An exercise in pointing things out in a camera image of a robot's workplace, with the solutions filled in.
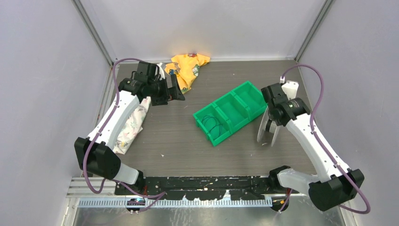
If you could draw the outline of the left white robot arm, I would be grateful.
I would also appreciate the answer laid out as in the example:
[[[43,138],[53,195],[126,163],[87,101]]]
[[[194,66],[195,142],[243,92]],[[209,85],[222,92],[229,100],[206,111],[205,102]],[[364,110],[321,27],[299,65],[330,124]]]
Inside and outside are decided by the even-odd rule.
[[[88,173],[126,184],[133,195],[144,190],[141,171],[123,164],[113,151],[117,137],[129,116],[146,97],[151,104],[167,105],[169,101],[184,101],[177,75],[166,71],[164,63],[138,61],[137,69],[129,78],[116,84],[116,95],[99,124],[86,136],[78,137],[74,149],[84,176]]]

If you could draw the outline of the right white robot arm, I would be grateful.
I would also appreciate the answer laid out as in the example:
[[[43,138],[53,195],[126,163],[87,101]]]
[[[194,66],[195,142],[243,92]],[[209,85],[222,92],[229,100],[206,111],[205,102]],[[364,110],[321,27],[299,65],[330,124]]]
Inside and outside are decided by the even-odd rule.
[[[294,135],[316,174],[301,173],[283,165],[269,172],[269,188],[274,193],[281,193],[286,188],[296,190],[309,196],[317,209],[326,211],[355,198],[356,189],[365,177],[361,170],[351,169],[323,137],[306,103],[296,97],[298,87],[297,82],[288,81],[261,89],[267,107],[257,139],[269,132],[273,134],[272,143],[275,143],[282,127]]]

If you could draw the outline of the clear plastic cable spool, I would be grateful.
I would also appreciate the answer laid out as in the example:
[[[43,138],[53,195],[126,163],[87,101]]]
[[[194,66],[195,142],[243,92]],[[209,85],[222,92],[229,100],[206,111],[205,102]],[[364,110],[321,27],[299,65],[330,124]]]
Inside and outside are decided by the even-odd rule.
[[[264,138],[267,138],[266,143],[274,146],[281,128],[282,126],[278,126],[275,121],[270,119],[269,107],[266,107],[257,133],[257,142],[261,143]]]

